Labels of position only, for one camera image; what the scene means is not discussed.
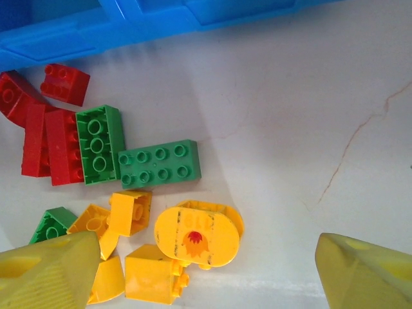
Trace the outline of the long red lego brick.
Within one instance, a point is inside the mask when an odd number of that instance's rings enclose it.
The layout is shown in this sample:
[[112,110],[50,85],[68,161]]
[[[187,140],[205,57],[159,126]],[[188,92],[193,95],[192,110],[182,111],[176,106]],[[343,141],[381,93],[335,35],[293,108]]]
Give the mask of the long red lego brick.
[[49,104],[32,104],[28,107],[24,129],[21,174],[36,178],[50,176],[50,159],[45,116],[58,110]]
[[58,109],[45,116],[53,186],[84,181],[75,113]]

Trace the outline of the blue three-compartment plastic container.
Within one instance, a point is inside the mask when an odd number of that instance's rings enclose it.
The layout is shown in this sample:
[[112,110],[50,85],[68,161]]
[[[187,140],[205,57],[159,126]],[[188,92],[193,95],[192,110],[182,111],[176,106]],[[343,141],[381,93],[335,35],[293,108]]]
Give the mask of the blue three-compartment plastic container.
[[340,0],[0,0],[0,71]]

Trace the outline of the small green lego brick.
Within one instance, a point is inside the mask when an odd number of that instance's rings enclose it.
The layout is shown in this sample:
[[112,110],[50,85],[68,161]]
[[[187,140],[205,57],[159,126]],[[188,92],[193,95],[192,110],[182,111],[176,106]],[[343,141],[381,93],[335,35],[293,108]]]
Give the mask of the small green lego brick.
[[65,207],[46,210],[29,244],[66,235],[67,230],[76,220],[77,216]]

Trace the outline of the green two-by-four lego brick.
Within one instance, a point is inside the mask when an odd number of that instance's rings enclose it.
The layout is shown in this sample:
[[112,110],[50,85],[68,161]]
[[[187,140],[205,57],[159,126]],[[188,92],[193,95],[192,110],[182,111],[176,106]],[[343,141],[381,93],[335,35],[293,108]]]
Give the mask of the green two-by-four lego brick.
[[120,111],[103,105],[78,112],[75,118],[84,183],[119,180],[118,154],[126,149]]
[[140,189],[201,178],[198,144],[179,140],[118,154],[123,189]]

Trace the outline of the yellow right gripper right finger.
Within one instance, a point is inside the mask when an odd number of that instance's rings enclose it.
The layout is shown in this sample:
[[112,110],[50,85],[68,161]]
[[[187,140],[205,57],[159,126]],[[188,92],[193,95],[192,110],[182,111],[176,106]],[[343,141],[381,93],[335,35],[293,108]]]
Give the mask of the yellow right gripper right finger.
[[322,233],[315,264],[330,309],[412,309],[412,255]]

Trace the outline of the yellow curved lego brick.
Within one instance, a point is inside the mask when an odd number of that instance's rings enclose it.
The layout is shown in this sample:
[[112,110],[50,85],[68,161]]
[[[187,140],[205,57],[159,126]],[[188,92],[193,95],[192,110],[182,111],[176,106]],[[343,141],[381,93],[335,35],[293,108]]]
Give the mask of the yellow curved lego brick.
[[119,256],[101,260],[87,304],[110,301],[125,292],[125,278]]

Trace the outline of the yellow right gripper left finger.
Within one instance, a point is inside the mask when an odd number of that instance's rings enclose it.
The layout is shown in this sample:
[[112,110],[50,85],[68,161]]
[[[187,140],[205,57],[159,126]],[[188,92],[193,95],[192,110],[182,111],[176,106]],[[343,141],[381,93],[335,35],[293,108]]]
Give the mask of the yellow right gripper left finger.
[[98,264],[94,232],[0,253],[0,309],[85,309]]

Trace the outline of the small yellow sloped lego brick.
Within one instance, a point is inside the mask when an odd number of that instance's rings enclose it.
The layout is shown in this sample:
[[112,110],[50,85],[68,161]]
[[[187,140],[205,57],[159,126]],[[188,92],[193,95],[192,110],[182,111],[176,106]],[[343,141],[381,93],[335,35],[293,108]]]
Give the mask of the small yellow sloped lego brick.
[[101,235],[98,242],[100,245],[100,258],[107,260],[117,247],[119,235],[111,230],[107,230]]

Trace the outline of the red curved lego brick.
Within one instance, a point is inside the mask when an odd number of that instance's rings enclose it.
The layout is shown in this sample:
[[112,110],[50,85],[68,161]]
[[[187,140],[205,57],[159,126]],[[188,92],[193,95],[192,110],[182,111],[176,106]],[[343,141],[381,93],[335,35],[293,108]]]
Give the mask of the red curved lego brick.
[[0,112],[11,122],[26,127],[28,108],[33,104],[55,109],[20,73],[15,70],[0,73]]

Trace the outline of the small red lego brick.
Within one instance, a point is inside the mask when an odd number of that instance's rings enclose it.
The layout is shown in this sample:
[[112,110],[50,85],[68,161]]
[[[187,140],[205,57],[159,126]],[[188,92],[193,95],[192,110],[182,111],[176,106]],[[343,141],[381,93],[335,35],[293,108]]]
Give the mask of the small red lego brick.
[[42,95],[74,106],[83,106],[90,75],[62,64],[48,64],[44,73],[45,78],[40,86]]

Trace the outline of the yellow rounded printed lego brick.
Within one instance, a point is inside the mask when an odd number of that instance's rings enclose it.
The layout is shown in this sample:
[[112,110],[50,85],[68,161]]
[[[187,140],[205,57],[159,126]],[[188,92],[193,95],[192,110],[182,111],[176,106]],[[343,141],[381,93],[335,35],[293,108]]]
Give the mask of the yellow rounded printed lego brick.
[[245,225],[229,205],[185,200],[164,210],[154,238],[166,256],[208,270],[229,264],[238,254]]

